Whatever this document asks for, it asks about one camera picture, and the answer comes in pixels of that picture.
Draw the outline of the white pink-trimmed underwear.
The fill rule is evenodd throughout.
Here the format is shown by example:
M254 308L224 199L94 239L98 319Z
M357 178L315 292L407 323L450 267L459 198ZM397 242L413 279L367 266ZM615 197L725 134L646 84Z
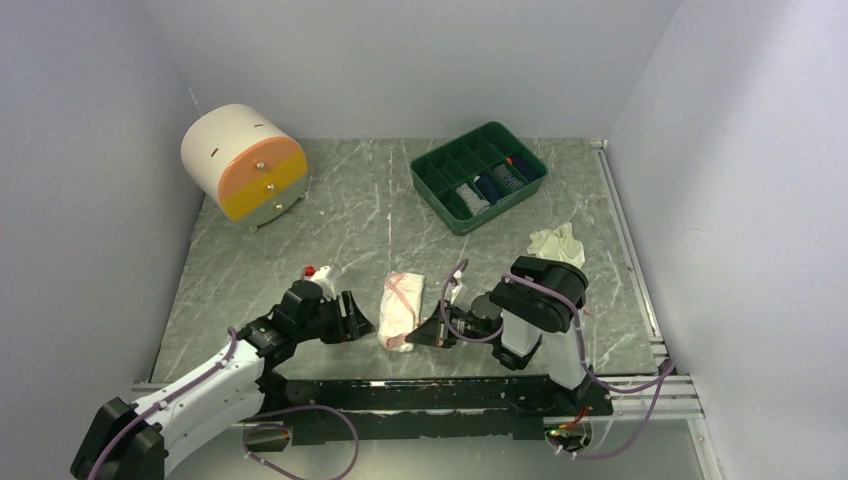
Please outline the white pink-trimmed underwear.
M406 353L414 345L406 337L421 323L421 303L425 276L391 272L384 280L380 302L377 339L387 351Z

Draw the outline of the cream cloth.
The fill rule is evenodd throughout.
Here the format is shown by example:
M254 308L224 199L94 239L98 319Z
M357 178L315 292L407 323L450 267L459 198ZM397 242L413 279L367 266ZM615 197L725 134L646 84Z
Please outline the cream cloth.
M584 245L574 237L570 222L554 229L534 231L529 238L529 256L565 262L577 268L582 268L586 261Z

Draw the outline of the green compartment organizer tray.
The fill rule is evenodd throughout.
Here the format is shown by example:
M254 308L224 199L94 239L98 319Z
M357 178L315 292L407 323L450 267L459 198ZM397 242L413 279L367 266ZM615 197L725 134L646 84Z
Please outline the green compartment organizer tray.
M410 174L437 217L465 236L535 195L549 169L504 124L489 121L413 160Z

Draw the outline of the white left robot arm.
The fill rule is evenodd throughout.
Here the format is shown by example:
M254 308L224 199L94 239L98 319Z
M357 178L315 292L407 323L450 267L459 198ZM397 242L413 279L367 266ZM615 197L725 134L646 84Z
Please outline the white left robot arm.
M356 341L374 332L350 291L329 298L298 280L266 314L230 327L225 346L182 378L97 411L70 467L76 479L164 479L191 453L232 424L272 420L286 405L277 366L299 344Z

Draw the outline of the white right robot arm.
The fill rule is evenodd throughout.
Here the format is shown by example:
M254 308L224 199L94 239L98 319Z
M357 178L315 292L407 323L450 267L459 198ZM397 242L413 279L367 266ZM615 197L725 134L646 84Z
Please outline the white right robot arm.
M433 313L405 341L413 345L450 349L462 341L492 347L492 356L505 368L526 368L537 350L547 349L547 375L552 407L572 415L588 400L585 343L580 312L585 306L588 278L566 262L520 256L494 289L464 300L463 259L443 282Z

